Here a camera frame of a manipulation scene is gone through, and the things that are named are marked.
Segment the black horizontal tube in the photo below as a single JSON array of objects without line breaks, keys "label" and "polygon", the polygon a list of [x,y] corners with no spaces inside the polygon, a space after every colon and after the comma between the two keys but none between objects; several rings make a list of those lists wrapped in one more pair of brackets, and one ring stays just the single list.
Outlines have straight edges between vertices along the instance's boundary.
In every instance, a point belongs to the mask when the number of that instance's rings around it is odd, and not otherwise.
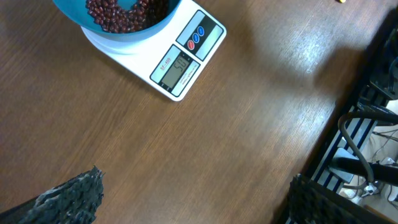
[{"label": "black horizontal tube", "polygon": [[368,182],[381,181],[397,186],[397,166],[363,164],[360,160],[340,157],[332,160],[331,168],[365,177]]}]

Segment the white digital kitchen scale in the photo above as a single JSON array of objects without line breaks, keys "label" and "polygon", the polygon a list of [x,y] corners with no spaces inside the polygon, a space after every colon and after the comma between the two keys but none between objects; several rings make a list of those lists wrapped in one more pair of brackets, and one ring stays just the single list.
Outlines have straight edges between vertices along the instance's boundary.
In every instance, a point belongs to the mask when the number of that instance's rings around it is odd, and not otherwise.
[{"label": "white digital kitchen scale", "polygon": [[226,27],[192,0],[171,1],[165,24],[105,36],[83,29],[102,53],[173,101],[182,100],[227,35]]}]

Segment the red beans in bowl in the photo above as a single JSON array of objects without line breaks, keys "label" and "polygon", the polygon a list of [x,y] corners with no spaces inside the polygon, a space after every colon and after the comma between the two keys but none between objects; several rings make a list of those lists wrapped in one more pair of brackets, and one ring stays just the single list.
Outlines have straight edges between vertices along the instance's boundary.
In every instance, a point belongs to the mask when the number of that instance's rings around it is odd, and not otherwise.
[{"label": "red beans in bowl", "polygon": [[94,23],[109,33],[124,34],[152,27],[166,17],[166,0],[139,0],[123,9],[117,0],[86,0],[88,14]]}]

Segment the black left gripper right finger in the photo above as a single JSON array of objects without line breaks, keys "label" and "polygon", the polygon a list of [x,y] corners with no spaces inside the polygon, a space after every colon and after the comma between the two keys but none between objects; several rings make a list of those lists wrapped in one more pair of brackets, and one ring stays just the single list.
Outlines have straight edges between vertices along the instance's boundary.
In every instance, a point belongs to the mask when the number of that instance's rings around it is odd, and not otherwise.
[{"label": "black left gripper right finger", "polygon": [[295,223],[393,224],[301,174],[290,182],[289,217]]}]

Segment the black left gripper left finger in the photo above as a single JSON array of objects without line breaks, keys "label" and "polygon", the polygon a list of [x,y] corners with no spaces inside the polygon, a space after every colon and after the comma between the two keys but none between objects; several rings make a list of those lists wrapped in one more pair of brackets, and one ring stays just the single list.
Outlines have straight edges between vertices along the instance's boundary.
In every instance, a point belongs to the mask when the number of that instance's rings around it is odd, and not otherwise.
[{"label": "black left gripper left finger", "polygon": [[97,167],[1,213],[1,223],[93,223],[102,203],[103,172]]}]

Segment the teal blue bowl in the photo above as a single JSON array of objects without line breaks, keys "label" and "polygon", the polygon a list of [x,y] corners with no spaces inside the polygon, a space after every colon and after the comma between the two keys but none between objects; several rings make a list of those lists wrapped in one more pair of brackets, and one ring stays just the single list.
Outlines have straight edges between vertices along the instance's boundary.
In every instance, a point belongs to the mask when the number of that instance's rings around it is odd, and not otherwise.
[{"label": "teal blue bowl", "polygon": [[[166,17],[156,25],[146,28],[138,32],[115,34],[102,30],[101,26],[94,23],[94,19],[88,14],[86,8],[86,0],[55,0],[53,3],[61,10],[70,20],[81,26],[82,28],[92,31],[94,34],[103,36],[105,38],[120,38],[120,39],[146,39],[159,33],[172,20],[178,7],[181,5],[181,0],[166,0],[169,2],[169,7]],[[123,9],[130,9],[137,1],[133,0],[119,0],[118,4]]]}]

